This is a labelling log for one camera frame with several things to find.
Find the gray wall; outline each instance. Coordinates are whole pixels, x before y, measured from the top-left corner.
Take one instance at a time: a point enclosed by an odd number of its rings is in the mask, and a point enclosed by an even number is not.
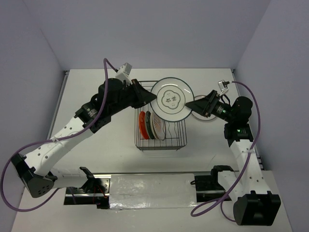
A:
[[[0,170],[21,146],[45,139],[60,91],[63,71],[22,0],[0,7]],[[23,185],[10,168],[4,189],[19,205]],[[16,212],[0,200],[2,232],[11,231]]]
[[[236,67],[270,0],[24,0],[65,70]]]
[[[294,232],[309,228],[308,74],[309,1],[272,0],[236,79],[256,94],[262,112],[258,148],[267,169],[274,171]]]

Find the plastic sheet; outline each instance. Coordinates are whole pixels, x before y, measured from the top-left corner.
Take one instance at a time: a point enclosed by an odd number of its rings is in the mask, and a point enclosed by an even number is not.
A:
[[[112,175],[111,209],[184,208],[197,205],[193,174]]]

